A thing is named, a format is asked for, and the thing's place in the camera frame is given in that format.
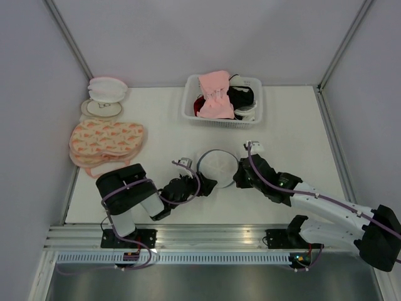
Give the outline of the beige round laundry bag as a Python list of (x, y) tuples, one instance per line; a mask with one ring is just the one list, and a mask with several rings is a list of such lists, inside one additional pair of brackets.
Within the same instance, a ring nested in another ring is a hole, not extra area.
[(88, 99), (81, 104), (81, 112), (84, 116), (91, 118), (112, 119), (123, 112), (123, 107), (118, 102), (103, 103)]

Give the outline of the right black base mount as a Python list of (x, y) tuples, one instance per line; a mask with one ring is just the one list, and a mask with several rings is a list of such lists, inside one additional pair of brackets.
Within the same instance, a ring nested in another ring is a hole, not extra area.
[(267, 229), (265, 240), (268, 248), (272, 250), (294, 250), (303, 247), (303, 244), (287, 234), (285, 229)]

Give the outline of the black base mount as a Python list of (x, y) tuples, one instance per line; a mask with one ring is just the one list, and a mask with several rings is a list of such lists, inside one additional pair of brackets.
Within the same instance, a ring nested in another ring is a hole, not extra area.
[(287, 234), (285, 229), (267, 229), (265, 240), (268, 248), (272, 250), (294, 250), (303, 247), (303, 244)]
[[(148, 248), (152, 249), (154, 248), (157, 239), (157, 231), (155, 229), (137, 229), (133, 234), (126, 236), (125, 239), (130, 241), (139, 241)], [(112, 229), (105, 229), (103, 230), (100, 248), (137, 249), (142, 248), (142, 246), (132, 242), (120, 240), (115, 236)]]

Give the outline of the pink bra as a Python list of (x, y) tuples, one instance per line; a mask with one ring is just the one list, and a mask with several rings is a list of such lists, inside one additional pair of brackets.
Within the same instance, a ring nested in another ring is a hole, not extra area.
[(234, 119), (234, 108), (227, 95), (229, 78), (229, 73), (224, 70), (214, 71), (198, 77), (200, 89), (206, 100), (198, 113), (198, 117), (206, 119)]

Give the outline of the aluminium frame post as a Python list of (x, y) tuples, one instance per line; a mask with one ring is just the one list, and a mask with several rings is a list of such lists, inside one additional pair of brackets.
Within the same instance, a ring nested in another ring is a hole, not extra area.
[(75, 41), (66, 21), (64, 20), (58, 6), (56, 5), (54, 0), (43, 0), (43, 4), (47, 8), (49, 15), (55, 22), (56, 27), (61, 33), (65, 43), (70, 49), (72, 55), (74, 56), (78, 66), (81, 71), (85, 75), (87, 80), (91, 80), (93, 78), (93, 73), (90, 70), (88, 63), (86, 62), (77, 42)]
[(363, 24), (365, 18), (367, 17), (368, 13), (370, 12), (371, 8), (375, 4), (375, 0), (364, 0), (358, 9), (353, 21), (348, 28), (345, 36), (343, 37), (339, 47), (337, 48), (334, 57), (331, 59), (328, 68), (326, 69), (325, 73), (323, 74), (322, 79), (320, 80), (319, 84), (317, 84), (316, 88), (321, 93), (323, 89), (327, 86), (330, 78), (332, 77), (333, 73), (335, 72), (340, 60), (343, 58), (345, 52), (347, 51), (349, 45), (353, 41), (357, 31), (360, 29), (360, 26)]

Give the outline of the aluminium front rail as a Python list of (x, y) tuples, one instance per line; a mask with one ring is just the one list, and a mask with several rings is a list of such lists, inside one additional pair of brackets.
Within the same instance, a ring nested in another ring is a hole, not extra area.
[[(258, 251), (266, 248), (266, 230), (284, 229), (285, 224), (141, 224), (156, 231), (155, 248), (161, 251)], [(102, 230), (97, 224), (52, 226), (45, 250), (100, 250)]]

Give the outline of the white mesh laundry bag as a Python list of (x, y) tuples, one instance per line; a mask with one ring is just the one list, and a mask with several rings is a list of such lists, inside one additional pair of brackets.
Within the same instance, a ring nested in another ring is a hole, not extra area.
[(239, 159), (222, 149), (211, 149), (197, 160), (196, 169), (206, 178), (217, 182), (216, 188), (223, 189), (234, 184), (233, 177), (239, 167)]

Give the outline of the white pink-edged flat bag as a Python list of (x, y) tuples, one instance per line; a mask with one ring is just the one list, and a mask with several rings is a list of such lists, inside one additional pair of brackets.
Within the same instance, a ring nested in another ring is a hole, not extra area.
[(117, 169), (121, 169), (124, 167), (127, 167), (131, 164), (131, 160), (127, 161), (109, 161), (105, 162), (103, 164), (100, 164), (99, 166), (96, 167), (86, 167), (83, 170), (85, 173), (92, 179), (98, 179), (100, 176), (108, 173), (115, 171)]

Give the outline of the white bra in basket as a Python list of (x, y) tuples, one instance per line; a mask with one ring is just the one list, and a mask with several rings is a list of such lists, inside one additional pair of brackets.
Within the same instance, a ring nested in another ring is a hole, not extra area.
[(238, 74), (230, 77), (227, 94), (234, 108), (234, 118), (236, 120), (255, 120), (257, 101), (255, 100), (254, 92), (250, 86), (245, 86), (245, 80)]

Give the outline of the right aluminium frame post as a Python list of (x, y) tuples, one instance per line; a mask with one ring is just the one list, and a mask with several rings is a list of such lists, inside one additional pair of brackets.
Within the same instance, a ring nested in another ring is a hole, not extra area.
[(331, 59), (328, 68), (326, 69), (325, 73), (323, 74), (322, 79), (320, 80), (319, 84), (317, 84), (316, 88), (321, 93), (323, 89), (327, 86), (330, 78), (332, 77), (333, 73), (335, 72), (340, 60), (343, 58), (345, 52), (347, 51), (349, 45), (353, 41), (357, 31), (360, 29), (360, 26), (363, 24), (365, 18), (367, 17), (368, 13), (370, 12), (371, 8), (375, 4), (375, 0), (364, 0), (358, 9), (353, 21), (348, 28), (345, 36), (343, 37), (339, 47), (337, 48), (334, 57)]

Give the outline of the left aluminium frame post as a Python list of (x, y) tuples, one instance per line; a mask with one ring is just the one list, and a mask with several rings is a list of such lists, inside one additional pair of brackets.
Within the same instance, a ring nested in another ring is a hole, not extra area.
[(47, 8), (49, 15), (55, 22), (56, 27), (61, 33), (65, 43), (70, 49), (72, 55), (74, 56), (78, 66), (81, 71), (85, 75), (87, 80), (91, 80), (93, 78), (93, 73), (90, 70), (88, 63), (86, 62), (77, 42), (75, 41), (66, 21), (64, 20), (58, 6), (56, 5), (54, 0), (43, 0), (43, 4)]

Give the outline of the white plastic basket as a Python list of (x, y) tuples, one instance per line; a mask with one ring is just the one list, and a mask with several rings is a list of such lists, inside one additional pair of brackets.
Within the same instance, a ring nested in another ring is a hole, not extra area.
[(226, 71), (191, 75), (182, 97), (182, 116), (202, 125), (248, 128), (262, 120), (263, 87), (257, 78), (235, 78)]

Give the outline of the right side aluminium rail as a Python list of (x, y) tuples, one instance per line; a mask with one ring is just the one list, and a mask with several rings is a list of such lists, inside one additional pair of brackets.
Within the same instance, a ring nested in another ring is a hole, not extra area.
[(341, 187), (345, 195), (346, 200), (353, 204), (358, 204), (358, 197), (353, 187), (352, 177), (348, 170), (348, 164), (343, 153), (343, 149), (340, 144), (338, 134), (335, 129), (335, 124), (332, 119), (330, 108), (327, 101), (324, 98), (323, 91), (320, 86), (313, 87), (316, 101), (320, 110), (321, 118), (325, 126), (328, 141), (333, 154), (337, 173), (340, 178)]

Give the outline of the dark red bra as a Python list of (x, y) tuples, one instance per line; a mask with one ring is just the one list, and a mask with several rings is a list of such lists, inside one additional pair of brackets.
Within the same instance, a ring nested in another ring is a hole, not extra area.
[(193, 104), (194, 115), (197, 117), (198, 113), (200, 112), (201, 108), (204, 106), (206, 100), (204, 99), (203, 95), (199, 95), (198, 98), (195, 100)]

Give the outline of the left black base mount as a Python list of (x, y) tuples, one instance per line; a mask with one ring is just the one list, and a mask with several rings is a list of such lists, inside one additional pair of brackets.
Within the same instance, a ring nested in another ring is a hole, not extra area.
[[(139, 241), (148, 248), (152, 249), (154, 248), (157, 239), (157, 231), (155, 229), (137, 229), (133, 234), (126, 236), (125, 239), (130, 241)], [(142, 248), (142, 246), (132, 242), (120, 240), (115, 236), (112, 229), (105, 229), (103, 230), (100, 248), (137, 249)]]

